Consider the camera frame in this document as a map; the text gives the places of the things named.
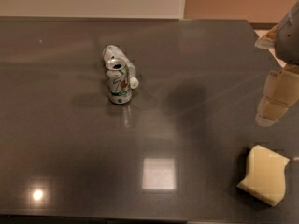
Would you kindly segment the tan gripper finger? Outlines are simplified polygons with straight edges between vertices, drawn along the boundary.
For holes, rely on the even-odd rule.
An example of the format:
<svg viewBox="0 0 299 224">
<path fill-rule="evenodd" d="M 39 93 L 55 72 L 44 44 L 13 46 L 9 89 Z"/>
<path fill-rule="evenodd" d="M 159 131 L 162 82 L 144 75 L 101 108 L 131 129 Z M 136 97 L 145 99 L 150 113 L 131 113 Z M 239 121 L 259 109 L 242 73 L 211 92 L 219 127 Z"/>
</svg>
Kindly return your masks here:
<svg viewBox="0 0 299 224">
<path fill-rule="evenodd" d="M 277 32 L 278 25 L 275 25 L 256 40 L 255 47 L 259 49 L 273 49 L 275 47 Z"/>
<path fill-rule="evenodd" d="M 267 76 L 255 121 L 262 127 L 277 123 L 299 100 L 299 66 L 287 64 Z"/>
</svg>

